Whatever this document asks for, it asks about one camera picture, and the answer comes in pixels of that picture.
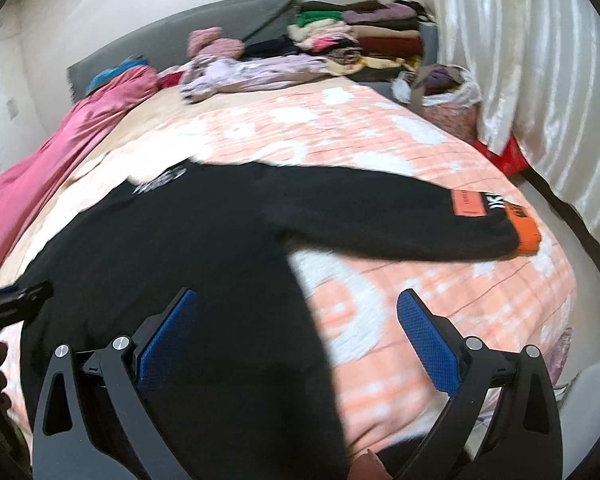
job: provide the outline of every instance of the pink towel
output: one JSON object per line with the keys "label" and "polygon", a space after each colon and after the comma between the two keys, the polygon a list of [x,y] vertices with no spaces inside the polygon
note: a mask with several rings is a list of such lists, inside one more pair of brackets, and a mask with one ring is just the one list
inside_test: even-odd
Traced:
{"label": "pink towel", "polygon": [[240,40],[231,40],[230,38],[220,38],[210,45],[202,48],[199,56],[231,57],[238,59],[244,52],[244,43]]}
{"label": "pink towel", "polygon": [[336,39],[332,38],[331,36],[327,36],[324,38],[318,38],[317,40],[315,40],[313,50],[316,52],[320,52],[321,50],[324,50],[328,46],[335,45],[337,43],[338,43],[338,41]]}
{"label": "pink towel", "polygon": [[187,56],[189,59],[196,57],[200,50],[210,45],[222,36],[222,28],[211,27],[202,30],[194,30],[189,34],[189,44],[187,45]]}
{"label": "pink towel", "polygon": [[69,174],[129,110],[156,92],[153,68],[126,70],[75,104],[35,153],[0,175],[0,266]]}

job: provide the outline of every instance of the pink blanket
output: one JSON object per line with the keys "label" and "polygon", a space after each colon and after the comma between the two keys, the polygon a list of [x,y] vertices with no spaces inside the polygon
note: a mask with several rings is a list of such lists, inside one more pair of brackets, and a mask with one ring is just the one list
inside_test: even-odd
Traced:
{"label": "pink blanket", "polygon": [[0,175],[0,266],[74,168],[128,111],[156,92],[153,68],[127,70],[78,102],[35,153]]}

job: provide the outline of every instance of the metal screw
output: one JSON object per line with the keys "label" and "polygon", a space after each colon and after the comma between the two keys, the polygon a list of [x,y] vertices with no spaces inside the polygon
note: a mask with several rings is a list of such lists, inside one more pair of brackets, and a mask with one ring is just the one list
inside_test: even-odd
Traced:
{"label": "metal screw", "polygon": [[477,337],[468,337],[464,344],[469,350],[479,350],[482,348],[482,341]]}
{"label": "metal screw", "polygon": [[60,345],[56,348],[56,357],[64,357],[69,353],[69,347],[67,345]]}
{"label": "metal screw", "polygon": [[113,340],[113,348],[116,350],[124,350],[129,346],[129,338],[125,335],[121,335]]}
{"label": "metal screw", "polygon": [[538,347],[533,345],[526,347],[526,354],[529,357],[540,357],[540,351],[538,350]]}

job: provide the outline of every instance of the white curtain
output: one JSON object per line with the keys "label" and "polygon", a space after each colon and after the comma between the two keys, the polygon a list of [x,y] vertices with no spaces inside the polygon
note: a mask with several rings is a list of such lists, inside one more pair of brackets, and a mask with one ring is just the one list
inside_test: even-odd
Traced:
{"label": "white curtain", "polygon": [[501,153],[513,132],[600,242],[600,17],[590,1],[423,1],[438,19],[438,61],[480,83],[480,140]]}

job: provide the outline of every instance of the gray headboard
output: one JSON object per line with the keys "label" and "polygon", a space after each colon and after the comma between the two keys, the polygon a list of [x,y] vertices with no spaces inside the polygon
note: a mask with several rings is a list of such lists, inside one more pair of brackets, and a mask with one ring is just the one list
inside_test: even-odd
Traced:
{"label": "gray headboard", "polygon": [[298,0],[224,0],[184,10],[145,25],[103,46],[67,69],[74,103],[84,97],[90,81],[102,70],[129,56],[144,56],[158,72],[186,63],[192,30],[222,27],[225,38],[246,44],[273,40],[295,22]]}

